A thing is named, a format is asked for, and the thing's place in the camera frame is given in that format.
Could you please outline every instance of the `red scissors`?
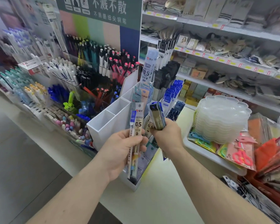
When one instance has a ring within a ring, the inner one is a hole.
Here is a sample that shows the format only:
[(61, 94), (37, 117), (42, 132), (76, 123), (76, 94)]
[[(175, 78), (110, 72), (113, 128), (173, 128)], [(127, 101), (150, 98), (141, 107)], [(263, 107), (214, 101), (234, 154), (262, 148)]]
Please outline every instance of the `red scissors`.
[(249, 167), (253, 165), (252, 159), (246, 154), (246, 152), (243, 149), (239, 149), (236, 153), (232, 154), (232, 158), (235, 163), (242, 165), (245, 164)]

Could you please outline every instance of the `green sign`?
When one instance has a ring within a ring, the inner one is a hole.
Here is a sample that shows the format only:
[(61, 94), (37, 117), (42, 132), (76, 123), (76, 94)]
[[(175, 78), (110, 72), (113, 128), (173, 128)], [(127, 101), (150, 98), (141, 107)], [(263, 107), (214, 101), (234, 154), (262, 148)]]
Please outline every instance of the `green sign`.
[(56, 0), (56, 2), (59, 10), (65, 12), (135, 30), (141, 28), (142, 0)]

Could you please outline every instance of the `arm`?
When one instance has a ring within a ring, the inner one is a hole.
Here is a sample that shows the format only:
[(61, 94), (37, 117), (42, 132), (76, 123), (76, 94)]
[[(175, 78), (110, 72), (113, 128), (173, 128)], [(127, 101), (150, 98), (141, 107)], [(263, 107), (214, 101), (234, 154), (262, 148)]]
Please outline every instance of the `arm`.
[(207, 223), (273, 223), (265, 214), (222, 183), (183, 147), (181, 130), (170, 119), (162, 131), (152, 129), (172, 160), (196, 210)]
[(146, 151), (148, 139), (141, 135), (129, 137), (129, 133), (124, 130), (113, 134), (95, 158), (27, 223), (88, 223), (108, 183), (125, 167), (130, 147), (140, 143), (140, 150)]

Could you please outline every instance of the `grey floor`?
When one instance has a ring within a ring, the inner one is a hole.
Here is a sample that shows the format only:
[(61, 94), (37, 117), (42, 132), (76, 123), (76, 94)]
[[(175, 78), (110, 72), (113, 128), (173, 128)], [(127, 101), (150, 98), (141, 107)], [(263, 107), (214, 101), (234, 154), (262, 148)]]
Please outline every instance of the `grey floor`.
[[(23, 224), (71, 176), (9, 118), (0, 113), (0, 224)], [(99, 204), (89, 223), (120, 224)]]

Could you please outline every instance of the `hand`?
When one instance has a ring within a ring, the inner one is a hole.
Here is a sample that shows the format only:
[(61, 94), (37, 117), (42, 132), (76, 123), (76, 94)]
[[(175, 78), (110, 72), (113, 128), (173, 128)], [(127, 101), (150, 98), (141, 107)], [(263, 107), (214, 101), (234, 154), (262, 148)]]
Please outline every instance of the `hand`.
[(112, 134), (94, 158), (107, 171), (109, 181), (116, 179), (124, 169), (130, 147), (140, 144), (140, 152), (146, 151), (147, 137), (129, 136), (129, 129)]
[(153, 128), (150, 132), (155, 137), (158, 146), (169, 156), (179, 148), (183, 148), (182, 132), (176, 122), (165, 118), (166, 126), (163, 130), (158, 131)]

